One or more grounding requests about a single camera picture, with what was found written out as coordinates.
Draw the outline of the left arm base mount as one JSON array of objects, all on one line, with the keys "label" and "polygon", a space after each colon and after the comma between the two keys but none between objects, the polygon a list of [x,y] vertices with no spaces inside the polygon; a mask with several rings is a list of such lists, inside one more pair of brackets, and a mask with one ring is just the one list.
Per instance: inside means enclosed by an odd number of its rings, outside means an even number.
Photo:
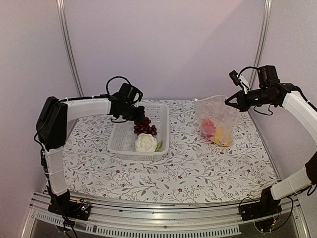
[{"label": "left arm base mount", "polygon": [[52,197],[48,211],[67,218],[87,221],[91,212],[91,203],[83,199],[71,201],[68,197]]}]

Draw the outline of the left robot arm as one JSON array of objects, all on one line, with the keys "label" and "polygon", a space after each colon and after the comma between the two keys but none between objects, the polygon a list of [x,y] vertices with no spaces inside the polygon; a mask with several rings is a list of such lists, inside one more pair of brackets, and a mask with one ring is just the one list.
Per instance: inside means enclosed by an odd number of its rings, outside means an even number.
[{"label": "left robot arm", "polygon": [[141,121],[145,109],[138,106],[143,93],[131,85],[123,83],[118,92],[82,98],[58,99],[48,97],[36,123],[34,140],[41,146],[41,165],[48,180],[55,208],[63,215],[70,215],[73,203],[63,195],[68,193],[65,182],[62,153],[67,139],[67,125],[80,118],[109,115],[123,122]]}]

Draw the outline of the white toy cauliflower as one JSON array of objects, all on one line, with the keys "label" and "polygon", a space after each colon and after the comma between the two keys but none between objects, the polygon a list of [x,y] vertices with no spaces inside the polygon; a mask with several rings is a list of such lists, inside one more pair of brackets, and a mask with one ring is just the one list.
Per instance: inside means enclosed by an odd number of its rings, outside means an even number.
[{"label": "white toy cauliflower", "polygon": [[155,152],[157,147],[157,139],[151,134],[141,133],[135,140],[135,151],[137,152]]}]

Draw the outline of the white plastic basket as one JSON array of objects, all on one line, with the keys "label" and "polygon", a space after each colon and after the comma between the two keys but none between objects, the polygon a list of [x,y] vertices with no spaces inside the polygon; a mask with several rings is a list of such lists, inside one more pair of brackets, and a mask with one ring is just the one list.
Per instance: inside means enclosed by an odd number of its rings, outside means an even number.
[{"label": "white plastic basket", "polygon": [[122,160],[158,161],[169,152],[169,107],[143,103],[145,121],[128,121],[113,126],[108,150]]}]

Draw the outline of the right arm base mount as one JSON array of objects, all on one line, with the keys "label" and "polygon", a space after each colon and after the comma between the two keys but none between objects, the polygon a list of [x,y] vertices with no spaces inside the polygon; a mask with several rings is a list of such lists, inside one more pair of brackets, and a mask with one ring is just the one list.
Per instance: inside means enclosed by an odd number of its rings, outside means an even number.
[{"label": "right arm base mount", "polygon": [[280,200],[264,197],[256,201],[250,197],[246,197],[240,201],[238,212],[242,217],[242,221],[249,221],[275,214],[277,215],[282,212],[282,208]]}]

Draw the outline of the clear zip top bag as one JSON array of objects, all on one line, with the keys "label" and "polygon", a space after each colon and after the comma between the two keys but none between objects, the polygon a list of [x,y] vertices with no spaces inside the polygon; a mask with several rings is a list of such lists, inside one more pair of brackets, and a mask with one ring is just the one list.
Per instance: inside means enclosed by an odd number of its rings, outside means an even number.
[{"label": "clear zip top bag", "polygon": [[[194,109],[197,122],[201,132],[203,119],[211,119],[215,126],[223,127],[223,137],[230,136],[232,139],[233,116],[230,115],[230,108],[225,104],[224,95],[215,95],[204,99],[194,99]],[[214,138],[207,138],[211,142],[218,144]]]}]

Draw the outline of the red toy bell pepper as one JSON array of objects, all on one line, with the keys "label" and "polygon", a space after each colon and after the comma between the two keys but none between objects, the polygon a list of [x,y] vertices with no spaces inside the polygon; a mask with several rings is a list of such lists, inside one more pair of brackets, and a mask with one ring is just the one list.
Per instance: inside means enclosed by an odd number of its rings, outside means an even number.
[{"label": "red toy bell pepper", "polygon": [[203,119],[201,124],[201,132],[207,136],[208,134],[215,133],[215,124],[211,119]]}]

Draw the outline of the dark purple toy grapes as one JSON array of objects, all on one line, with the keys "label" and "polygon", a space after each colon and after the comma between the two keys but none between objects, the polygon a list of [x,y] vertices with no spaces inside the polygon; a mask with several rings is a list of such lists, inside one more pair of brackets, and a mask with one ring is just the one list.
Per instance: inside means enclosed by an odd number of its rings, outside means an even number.
[{"label": "dark purple toy grapes", "polygon": [[151,134],[152,136],[157,135],[157,128],[148,117],[145,117],[143,121],[134,121],[133,130],[137,135],[141,133]]}]

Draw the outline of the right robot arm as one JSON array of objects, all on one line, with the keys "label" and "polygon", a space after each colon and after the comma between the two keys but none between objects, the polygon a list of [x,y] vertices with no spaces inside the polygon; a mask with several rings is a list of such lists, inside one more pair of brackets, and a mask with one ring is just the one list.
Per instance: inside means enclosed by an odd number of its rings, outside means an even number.
[{"label": "right robot arm", "polygon": [[261,191],[256,212],[267,216],[275,203],[290,195],[317,190],[317,108],[299,86],[281,82],[273,65],[231,71],[239,88],[225,104],[252,112],[273,152],[282,178]]}]

